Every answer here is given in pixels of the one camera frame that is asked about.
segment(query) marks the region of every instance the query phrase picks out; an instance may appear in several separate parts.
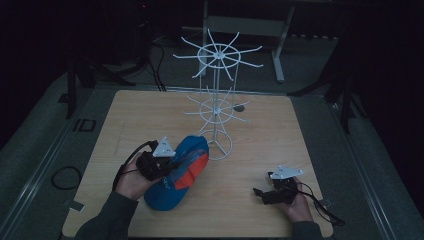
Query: baseball cap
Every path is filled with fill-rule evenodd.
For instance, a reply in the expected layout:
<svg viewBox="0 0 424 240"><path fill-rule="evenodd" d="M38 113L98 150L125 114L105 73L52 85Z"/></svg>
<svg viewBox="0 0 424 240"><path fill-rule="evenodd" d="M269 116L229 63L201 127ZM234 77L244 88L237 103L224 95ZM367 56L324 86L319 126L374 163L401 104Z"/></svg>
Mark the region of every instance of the baseball cap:
<svg viewBox="0 0 424 240"><path fill-rule="evenodd" d="M209 146L205 137L190 135L184 138L170 161L178 162L180 166L146 191L144 200L147 205L158 211L169 211L176 207L208 160Z"/></svg>

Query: dark background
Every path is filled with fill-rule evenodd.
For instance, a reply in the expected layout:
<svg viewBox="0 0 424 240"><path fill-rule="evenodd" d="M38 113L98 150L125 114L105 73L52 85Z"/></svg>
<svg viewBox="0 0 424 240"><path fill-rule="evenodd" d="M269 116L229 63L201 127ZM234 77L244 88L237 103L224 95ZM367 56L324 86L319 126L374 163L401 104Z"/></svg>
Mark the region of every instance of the dark background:
<svg viewBox="0 0 424 240"><path fill-rule="evenodd" d="M279 13L258 11L254 1L243 1L247 7L239 12L231 4L223 8L222 1L215 2L211 11L222 15L280 18ZM326 73L354 75L354 91L423 214L422 1L296 4L289 33L340 39ZM1 1L0 147L51 82L66 72L70 46L77 46L99 63L119 64L147 54L151 24L178 38L181 26L202 26L202 14L202 3L196 0ZM142 33L134 32L137 27Z"/></svg>

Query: dark sleeve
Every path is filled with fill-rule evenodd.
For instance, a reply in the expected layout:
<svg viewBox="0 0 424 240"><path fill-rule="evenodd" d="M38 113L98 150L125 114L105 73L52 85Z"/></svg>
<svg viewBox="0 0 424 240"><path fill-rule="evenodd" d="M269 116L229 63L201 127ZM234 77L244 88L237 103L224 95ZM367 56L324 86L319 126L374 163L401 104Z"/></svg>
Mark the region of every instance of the dark sleeve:
<svg viewBox="0 0 424 240"><path fill-rule="evenodd" d="M111 192L99 215L82 225L75 239L127 239L137 205L137 201Z"/></svg>
<svg viewBox="0 0 424 240"><path fill-rule="evenodd" d="M319 225L315 222L304 221L293 223L293 240L322 240Z"/></svg>

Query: light wood tabletop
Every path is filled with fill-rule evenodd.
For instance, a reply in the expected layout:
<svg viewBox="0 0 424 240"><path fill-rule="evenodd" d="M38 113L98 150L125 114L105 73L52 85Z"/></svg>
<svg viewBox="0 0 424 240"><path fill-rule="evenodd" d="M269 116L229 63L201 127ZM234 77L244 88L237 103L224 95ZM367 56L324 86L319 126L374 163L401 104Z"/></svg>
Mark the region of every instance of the light wood tabletop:
<svg viewBox="0 0 424 240"><path fill-rule="evenodd" d="M65 236L74 236L82 224L100 212L117 170L139 145L166 136L175 149L187 135L199 134L205 121L198 114L186 114L199 111L199 104L187 96L199 99L199 93L193 92L117 92L75 196L75 201L85 207L81 212L69 211L62 229ZM284 96L234 96L234 103L246 102L244 111L234 112L234 116L247 121L233 118L225 123L233 142L229 156L209 160L171 211L154 211L140 199L129 236L291 235L289 220L275 207L264 205L252 188L272 190L267 172L284 165L303 170L299 180L322 198L293 105ZM330 236L331 224L316 212L311 201L310 206L323 236Z"/></svg>

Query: hand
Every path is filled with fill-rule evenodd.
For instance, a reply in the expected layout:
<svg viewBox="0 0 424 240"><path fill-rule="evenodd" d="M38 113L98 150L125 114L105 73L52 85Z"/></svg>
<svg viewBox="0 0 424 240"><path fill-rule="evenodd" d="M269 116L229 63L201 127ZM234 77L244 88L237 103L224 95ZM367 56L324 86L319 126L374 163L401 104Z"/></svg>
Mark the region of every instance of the hand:
<svg viewBox="0 0 424 240"><path fill-rule="evenodd" d="M299 179L293 177L297 184L297 189L302 191L302 184L300 184ZM287 217L292 222L301 222L301 221L313 221L311 211L309 210L308 201L306 197L298 193L293 200L291 205L286 203L277 203L274 204L278 209L281 209Z"/></svg>
<svg viewBox="0 0 424 240"><path fill-rule="evenodd" d="M133 200L140 199L152 185L160 181L160 179L149 181L141 175L140 171L137 170L136 165L136 161L140 156L141 153L137 153L125 167L123 171L124 174L121 175L115 189L115 192Z"/></svg>

